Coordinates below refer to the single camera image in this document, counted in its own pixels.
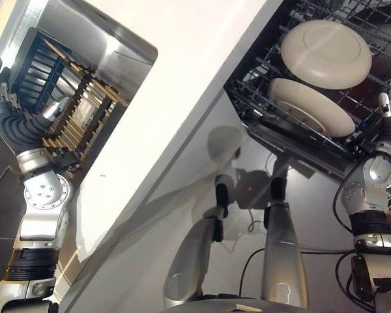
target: white countertop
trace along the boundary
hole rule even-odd
[[[88,2],[152,44],[158,58],[81,184],[79,259],[136,210],[281,3]]]

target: white plate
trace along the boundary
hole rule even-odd
[[[355,124],[336,103],[302,83],[276,78],[269,83],[268,96],[310,128],[329,137],[344,137]]]
[[[372,62],[361,36],[342,24],[323,20],[294,27],[282,40],[281,56],[295,76],[326,89],[358,85]]]

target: wire rack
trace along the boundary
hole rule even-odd
[[[234,107],[247,125],[254,112],[268,126],[274,125],[279,131],[306,138],[314,146],[350,159],[358,158],[370,151],[371,142],[379,132],[381,116],[377,113],[378,94],[387,92],[391,96],[391,1],[299,0],[294,2],[286,15],[277,24],[269,26],[273,29],[265,28],[266,31],[263,31],[265,36],[277,34],[272,44],[260,47],[254,56],[247,56],[251,59],[248,63],[250,66],[233,75],[227,83],[226,89]],[[300,81],[286,68],[280,56],[281,41],[292,28],[309,20],[342,23],[365,39],[371,50],[373,65],[370,74],[360,85],[344,90],[325,90]],[[324,94],[349,114],[355,123],[355,132],[347,138],[329,138],[292,116],[267,97],[268,84],[274,78],[295,80]]]
[[[46,147],[74,151],[81,160],[81,171],[78,175],[68,171],[67,175],[83,177],[128,102],[96,76],[95,68],[81,64],[48,35],[30,29],[25,40],[27,44],[19,50],[20,62],[12,67],[12,92],[17,93],[27,115],[40,113],[63,96],[72,98],[42,141]]]

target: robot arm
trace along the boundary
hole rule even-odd
[[[383,131],[375,154],[352,174],[341,194],[351,220],[356,256],[355,293],[373,302],[376,312],[391,313],[391,216],[386,188],[391,176],[391,101],[379,96]]]
[[[16,96],[7,95],[7,83],[1,81],[1,77],[8,75],[6,72],[0,75],[0,135],[15,154],[22,172],[26,213],[0,282],[0,313],[57,312],[56,303],[43,299],[53,293],[55,286],[54,272],[68,222],[66,208],[72,187],[58,174],[62,170],[61,159],[42,147],[42,137],[70,97],[56,100],[42,115],[26,119],[18,106],[12,104]],[[72,153],[65,155],[70,159],[65,165],[76,162]]]

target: dishwasher rack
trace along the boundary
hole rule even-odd
[[[129,103],[81,64],[65,45],[30,28],[11,68],[9,83],[25,115],[40,113],[52,101],[70,96],[55,119],[45,147],[67,148],[80,159],[79,171],[66,174],[80,183]]]
[[[308,20],[342,23],[366,40],[373,66],[360,85],[345,90],[325,90],[302,82],[290,73],[280,56],[281,41],[292,28]],[[349,114],[355,123],[355,132],[346,138],[330,138],[310,128],[267,97],[268,84],[274,78],[295,80],[324,94]],[[364,157],[373,149],[381,124],[377,95],[386,92],[391,96],[391,1],[283,1],[225,89],[248,132],[260,142],[269,142],[273,137],[266,132],[282,134],[291,139],[293,145],[300,143],[296,149],[306,162],[313,151],[322,150],[318,163],[320,169],[328,173],[339,167],[333,165],[336,158],[339,165]],[[337,173],[341,178],[344,168]]]

